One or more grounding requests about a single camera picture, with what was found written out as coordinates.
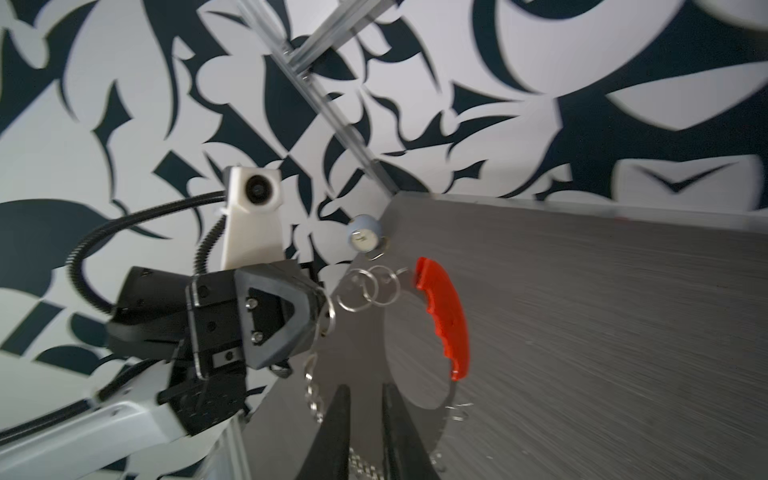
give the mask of black and white wallpaper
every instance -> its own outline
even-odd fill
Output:
[[[338,5],[267,1],[294,46]],[[404,190],[768,211],[764,0],[403,0],[371,20],[312,81]],[[220,190],[230,165],[276,168],[286,255],[333,286],[346,223],[386,207],[231,0],[0,0],[0,29],[0,381],[27,379],[0,428],[131,361],[63,275],[100,223]],[[119,233],[87,275],[115,298],[133,265],[190,273],[217,215]],[[30,402],[34,379],[55,394]],[[273,382],[253,372],[254,406]],[[94,475],[183,476],[215,436]]]

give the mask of table surface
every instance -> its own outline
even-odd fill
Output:
[[[474,405],[439,440],[446,480],[768,475],[768,237],[415,195],[382,225],[382,260],[437,260],[465,308],[472,362],[456,399]],[[383,331],[340,317],[321,347],[321,361],[347,358],[353,442],[377,435],[355,404],[380,395],[381,362],[415,404],[445,397],[419,307],[377,313]],[[383,358],[350,341],[365,335]],[[293,478],[316,430],[300,373],[279,381],[243,433],[253,477]]]

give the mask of light blue round object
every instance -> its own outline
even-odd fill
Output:
[[[370,215],[358,215],[346,226],[349,245],[359,252],[375,250],[382,242],[382,225]]]

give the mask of red handle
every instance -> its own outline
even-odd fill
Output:
[[[416,262],[414,281],[416,288],[427,296],[427,313],[435,320],[443,355],[451,359],[451,379],[463,379],[469,371],[469,334],[462,302],[451,278],[439,263],[421,257]]]

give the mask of orange knife handle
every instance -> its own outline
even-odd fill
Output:
[[[435,320],[443,355],[451,360],[451,379],[463,379],[469,371],[469,334],[462,302],[451,278],[439,263],[421,257],[416,262],[414,281],[415,287],[427,297],[427,313]]]

